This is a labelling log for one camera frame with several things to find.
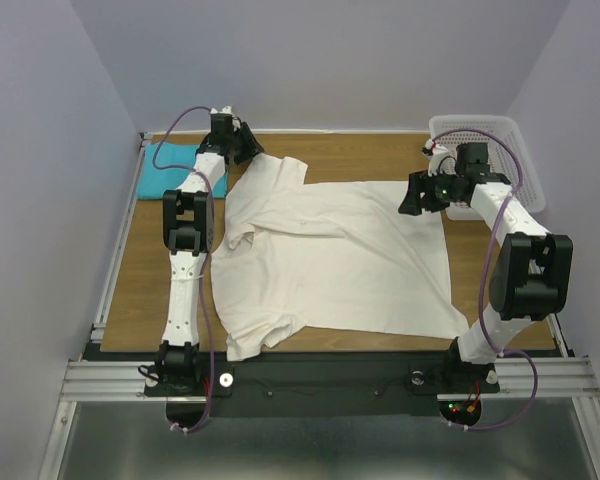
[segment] cable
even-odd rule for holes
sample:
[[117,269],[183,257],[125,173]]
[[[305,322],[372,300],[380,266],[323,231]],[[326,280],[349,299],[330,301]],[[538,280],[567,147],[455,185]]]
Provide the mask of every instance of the cable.
[[211,109],[209,107],[205,107],[203,105],[196,105],[195,107],[187,108],[184,112],[182,112],[180,115],[178,115],[178,118],[176,118],[173,121],[173,123],[171,124],[171,126],[167,129],[164,136],[160,140],[160,143],[158,143],[158,147],[156,148],[156,151],[153,153],[153,159],[152,159],[153,168],[155,168],[156,170],[168,170],[170,168],[181,168],[183,170],[189,170],[189,171],[192,170],[192,167],[190,167],[189,165],[173,164],[173,165],[160,166],[157,164],[156,160],[158,158],[158,152],[160,152],[160,149],[162,148],[162,144],[169,137],[169,135],[171,135],[171,130],[173,130],[176,127],[176,125],[178,124],[178,122],[180,120],[182,120],[182,117],[184,117],[187,113],[193,112],[195,110],[206,110],[207,113],[211,113]]
[[476,390],[477,395],[476,395],[476,399],[473,401],[473,407],[475,408],[475,406],[478,404],[478,400],[480,400],[480,382],[478,380],[476,380]]
[[158,378],[157,375],[149,373],[149,366],[148,365],[140,365],[138,367],[138,373],[140,375],[142,375],[144,378],[148,378],[149,380],[153,380],[154,382],[159,382],[160,381],[160,379]]
[[442,171],[442,165],[444,164],[445,160],[449,160],[449,159],[453,160],[454,162],[456,161],[456,159],[453,158],[451,155],[447,155],[446,157],[444,157],[442,159],[442,161],[440,162],[440,165],[438,165],[438,173],[440,173]]
[[518,193],[520,191],[520,189],[522,188],[523,175],[522,175],[522,165],[520,164],[520,160],[518,160],[518,157],[513,152],[513,150],[511,150],[511,148],[509,148],[509,146],[506,143],[504,143],[502,140],[500,140],[498,137],[496,137],[495,135],[492,135],[489,132],[485,132],[484,130],[479,130],[477,128],[455,128],[453,130],[448,130],[446,132],[436,135],[435,137],[433,137],[431,139],[431,141],[433,143],[435,143],[438,141],[438,139],[440,139],[442,137],[445,137],[452,133],[460,133],[460,132],[462,132],[462,133],[465,133],[465,132],[477,133],[479,135],[484,135],[485,137],[490,138],[491,140],[496,142],[509,154],[509,156],[513,160],[513,163],[516,167],[516,173],[518,175],[518,183],[514,187],[512,187],[511,193],[503,200],[502,205],[500,206],[500,210],[498,210],[498,214],[496,215],[496,219],[493,222],[493,227],[491,228],[491,236],[489,237],[489,246],[487,247],[487,258],[485,259],[484,267],[482,269],[482,276],[480,277],[480,293],[478,296],[478,317],[479,317],[479,321],[480,321],[480,329],[482,330],[482,334],[484,335],[485,340],[487,341],[487,343],[489,344],[489,346],[491,347],[491,349],[493,350],[493,352],[496,355],[503,356],[503,357],[519,355],[519,356],[524,357],[527,360],[527,362],[529,362],[529,366],[531,367],[531,370],[533,372],[533,388],[531,390],[531,395],[529,397],[529,400],[527,401],[527,404],[520,411],[520,413],[518,413],[516,416],[510,418],[509,420],[505,420],[504,422],[496,423],[494,425],[487,425],[484,427],[473,426],[473,427],[467,428],[468,430],[472,430],[472,431],[484,432],[484,431],[496,430],[499,428],[507,427],[507,426],[517,422],[518,420],[520,420],[524,415],[526,415],[526,413],[531,408],[531,405],[533,404],[533,401],[535,400],[536,394],[538,392],[538,369],[536,368],[535,363],[533,363],[533,359],[522,350],[508,350],[508,351],[501,352],[500,349],[496,346],[496,344],[493,341],[493,339],[491,338],[491,336],[489,336],[489,332],[487,331],[487,326],[486,326],[486,323],[484,320],[484,295],[485,295],[485,291],[487,288],[487,278],[489,276],[489,266],[491,265],[491,255],[493,254],[493,248],[494,248],[494,245],[496,242],[496,234],[498,232],[498,229],[500,228],[500,223],[502,223],[502,218],[504,217],[504,212],[507,209],[507,205],[509,205],[509,202],[514,197],[514,195],[516,193]]
[[[165,142],[165,140],[171,134],[171,131],[175,128],[175,126],[182,119],[182,117],[184,117],[187,113],[193,112],[195,110],[206,110],[209,113],[211,112],[211,109],[209,107],[204,107],[204,106],[198,105],[195,107],[188,108],[184,112],[182,112],[180,115],[178,115],[178,117],[173,121],[171,126],[165,132],[164,137],[162,137],[162,140],[160,140],[160,143],[158,144],[158,147],[156,148],[156,151],[153,154],[152,163],[153,163],[153,167],[156,170],[167,170],[169,168],[180,168],[180,169],[184,169],[184,170],[189,170],[191,173],[194,173],[195,175],[198,175],[200,178],[202,178],[202,180],[204,181],[204,183],[207,187],[207,191],[209,192],[209,201],[211,202],[211,221],[213,222],[214,218],[215,218],[213,188],[211,187],[211,183],[209,182],[209,179],[207,178],[207,176],[204,175],[202,172],[197,171],[195,168],[190,167],[189,165],[173,164],[173,165],[160,166],[156,163],[156,159],[158,158],[158,152],[160,151],[162,144]],[[207,326],[207,338],[209,339],[209,388],[207,390],[207,403],[204,407],[204,411],[202,412],[202,416],[200,417],[200,420],[198,420],[198,422],[191,428],[180,427],[180,425],[178,425],[176,423],[172,423],[171,421],[169,421],[167,419],[169,425],[171,426],[171,428],[173,430],[177,430],[184,434],[193,433],[193,432],[199,430],[200,428],[202,428],[204,423],[209,418],[209,415],[211,414],[213,387],[215,384],[215,366],[216,366],[215,364],[216,364],[216,362],[215,362],[215,351],[213,348],[213,330],[211,328],[211,319],[209,318],[209,311],[207,309],[206,300],[205,300],[205,296],[204,296],[204,274],[205,274],[205,270],[206,270],[207,264],[209,263],[210,259],[211,259],[211,254],[207,253],[207,255],[204,259],[204,262],[202,262],[202,267],[200,268],[200,273],[199,273],[200,279],[198,280],[198,296],[200,297],[200,306],[202,309],[202,316],[204,317],[204,322]]]

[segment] white basket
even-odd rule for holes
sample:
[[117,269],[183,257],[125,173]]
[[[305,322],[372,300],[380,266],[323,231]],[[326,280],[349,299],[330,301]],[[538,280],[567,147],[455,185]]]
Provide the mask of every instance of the white basket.
[[[522,189],[516,194],[516,198],[520,200],[529,213],[538,213],[544,210],[546,202],[540,182],[538,181],[538,175],[531,163],[529,152],[516,122],[509,117],[493,115],[439,115],[429,120],[429,130],[431,131],[432,138],[440,133],[456,128],[478,128],[502,140],[516,154],[522,166],[524,183]],[[511,184],[516,185],[518,183],[518,174],[513,160],[500,145],[484,135],[458,132],[444,136],[436,143],[447,147],[455,156],[456,147],[459,144],[484,141],[488,141],[489,143],[489,163],[491,164],[491,170],[497,173],[504,173],[511,181]],[[447,173],[454,173],[453,162],[445,162],[443,169]],[[452,220],[480,220],[480,216],[466,203],[451,204],[447,208],[447,215]]]

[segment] blue towel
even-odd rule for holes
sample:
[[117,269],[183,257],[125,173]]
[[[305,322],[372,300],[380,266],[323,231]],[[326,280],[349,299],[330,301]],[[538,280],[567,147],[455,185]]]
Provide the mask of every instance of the blue towel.
[[[152,159],[156,153],[157,144],[149,145],[144,152],[144,171],[138,184],[138,198],[140,200],[155,200],[162,198],[165,190],[178,188],[187,178],[189,172],[182,168],[169,168],[156,170]],[[173,145],[164,143],[158,153],[158,165],[187,165],[193,167],[196,163],[196,150],[198,145]],[[225,174],[213,188],[215,198],[227,196],[227,175]]]

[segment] gray floor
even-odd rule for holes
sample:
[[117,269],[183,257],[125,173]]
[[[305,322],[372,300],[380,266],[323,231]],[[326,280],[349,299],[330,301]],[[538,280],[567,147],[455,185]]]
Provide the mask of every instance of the gray floor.
[[[491,401],[481,423],[518,411]],[[78,407],[65,480],[589,479],[595,478],[570,400],[539,400],[519,424],[463,433],[434,418],[213,419],[184,437],[164,405]]]

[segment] white t-shirt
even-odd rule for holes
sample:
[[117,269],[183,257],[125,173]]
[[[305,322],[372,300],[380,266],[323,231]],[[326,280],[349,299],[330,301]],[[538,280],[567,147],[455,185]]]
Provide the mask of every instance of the white t-shirt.
[[398,214],[406,182],[303,185],[306,164],[254,158],[226,200],[213,297],[227,358],[242,360],[304,326],[454,338],[440,214]]

